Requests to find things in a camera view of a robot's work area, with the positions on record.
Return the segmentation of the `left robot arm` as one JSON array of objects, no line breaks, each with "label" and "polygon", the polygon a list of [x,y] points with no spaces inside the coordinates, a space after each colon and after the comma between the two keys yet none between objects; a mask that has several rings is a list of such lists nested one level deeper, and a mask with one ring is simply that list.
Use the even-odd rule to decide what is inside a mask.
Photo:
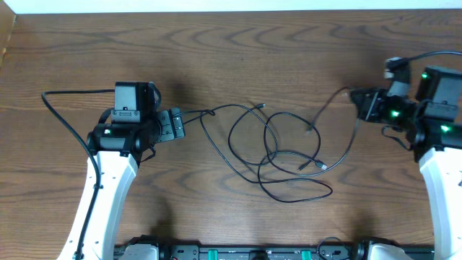
[{"label": "left robot arm", "polygon": [[142,155],[185,136],[178,108],[160,110],[154,82],[116,82],[115,102],[88,134],[87,176],[60,259],[113,259],[123,205]]}]

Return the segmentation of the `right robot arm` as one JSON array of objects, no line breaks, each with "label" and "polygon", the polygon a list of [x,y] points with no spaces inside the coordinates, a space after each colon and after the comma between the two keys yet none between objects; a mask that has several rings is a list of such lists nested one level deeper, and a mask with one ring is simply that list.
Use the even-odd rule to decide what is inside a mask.
[{"label": "right robot arm", "polygon": [[388,89],[354,90],[358,119],[405,133],[429,197],[435,259],[461,258],[461,125],[455,122],[461,73],[428,66],[414,101],[409,72],[398,73]]}]

